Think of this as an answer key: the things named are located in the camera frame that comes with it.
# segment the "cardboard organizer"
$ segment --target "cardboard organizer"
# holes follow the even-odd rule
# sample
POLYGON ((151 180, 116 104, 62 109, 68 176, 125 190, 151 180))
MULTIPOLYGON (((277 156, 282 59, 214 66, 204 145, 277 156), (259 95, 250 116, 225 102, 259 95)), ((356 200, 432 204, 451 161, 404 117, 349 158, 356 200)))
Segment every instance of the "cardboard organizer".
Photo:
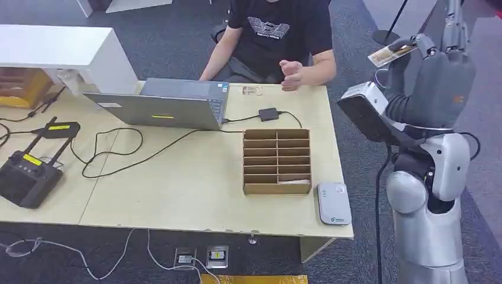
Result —
POLYGON ((243 174, 245 194, 309 193, 309 130, 244 131, 243 174))
POLYGON ((39 68, 0 67, 0 107, 34 109, 46 98, 52 84, 39 68))

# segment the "wooden desk surface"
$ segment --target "wooden desk surface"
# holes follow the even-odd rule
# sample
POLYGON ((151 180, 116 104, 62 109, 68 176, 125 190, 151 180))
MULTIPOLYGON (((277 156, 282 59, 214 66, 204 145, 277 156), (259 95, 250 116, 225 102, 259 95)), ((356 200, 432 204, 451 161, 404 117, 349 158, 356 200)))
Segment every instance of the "wooden desk surface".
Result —
MULTIPOLYGON (((0 107, 0 117, 19 119, 25 117, 29 110, 0 107)), ((56 122, 77 121, 81 130, 74 141, 75 152, 81 158, 88 160, 94 148, 94 135, 99 131, 106 131, 118 127, 121 122, 85 97, 75 98, 69 92, 63 92, 45 113, 39 113, 25 122, 5 122, 11 131, 30 131, 44 127, 53 116, 56 122)), ((0 127, 0 136, 5 133, 0 127)), ((117 133, 102 135, 98 150, 109 150, 117 133)), ((0 149, 0 164, 16 150, 24 150, 35 138, 31 134, 12 135, 9 141, 0 149)), ((64 139, 41 139, 31 154, 36 157, 51 157, 63 145, 64 139)), ((89 166, 89 174, 99 174, 105 163, 106 156, 98 158, 89 166)), ((85 179, 81 176, 83 164, 79 162, 69 147, 59 159, 63 164, 63 179, 51 192, 38 209, 17 207, 4 198, 0 198, 0 221, 8 222, 42 222, 52 224, 78 224, 87 201, 91 197, 96 180, 85 179)))
MULTIPOLYGON (((242 86, 230 86, 226 118, 256 115, 259 109, 269 107, 293 113, 304 128, 310 129, 313 185, 343 182, 324 86, 283 92, 280 86, 263 85, 261 96, 242 95, 242 86)), ((141 150, 131 156, 108 156, 102 173, 142 160, 189 131, 137 128, 144 134, 141 150)), ((251 128, 298 128, 298 124, 282 114, 276 121, 260 122, 256 118, 223 129, 251 128)), ((112 150, 130 151, 138 142, 137 134, 121 131, 112 150)), ((242 134, 194 133, 148 162, 100 178, 80 225, 353 237, 351 225, 328 226, 319 220, 315 188, 308 195, 245 196, 242 179, 242 134)))

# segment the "black t-shirt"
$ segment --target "black t-shirt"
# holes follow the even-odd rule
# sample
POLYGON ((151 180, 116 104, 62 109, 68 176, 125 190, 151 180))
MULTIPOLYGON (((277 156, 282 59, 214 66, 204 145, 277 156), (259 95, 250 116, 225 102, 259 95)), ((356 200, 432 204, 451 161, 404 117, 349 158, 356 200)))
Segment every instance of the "black t-shirt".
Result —
POLYGON ((329 0, 231 0, 229 27, 243 32, 233 54, 263 77, 282 75, 283 59, 301 62, 333 48, 329 0))

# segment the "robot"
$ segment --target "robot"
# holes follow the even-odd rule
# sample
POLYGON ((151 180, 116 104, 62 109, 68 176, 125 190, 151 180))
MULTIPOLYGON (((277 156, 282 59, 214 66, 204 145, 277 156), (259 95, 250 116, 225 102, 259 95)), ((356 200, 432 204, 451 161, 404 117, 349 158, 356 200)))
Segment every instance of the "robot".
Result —
POLYGON ((446 7, 439 46, 425 34, 389 46, 392 51, 416 46, 421 54, 411 95, 404 93, 406 55, 390 64, 384 93, 368 82, 349 88, 337 102, 369 140, 387 144, 389 155, 391 145, 398 146, 387 197, 394 216, 399 284, 467 284, 460 196, 474 156, 452 127, 469 98, 475 67, 466 50, 460 0, 439 1, 446 7))

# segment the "man's hand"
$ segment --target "man's hand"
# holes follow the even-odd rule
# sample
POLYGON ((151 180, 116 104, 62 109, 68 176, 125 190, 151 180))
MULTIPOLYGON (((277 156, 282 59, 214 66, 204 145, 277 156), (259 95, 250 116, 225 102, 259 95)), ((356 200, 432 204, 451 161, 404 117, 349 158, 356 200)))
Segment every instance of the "man's hand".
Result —
POLYGON ((303 75, 301 69, 303 65, 298 61, 281 60, 279 62, 282 73, 284 74, 284 81, 281 83, 283 91, 296 91, 301 84, 303 75))

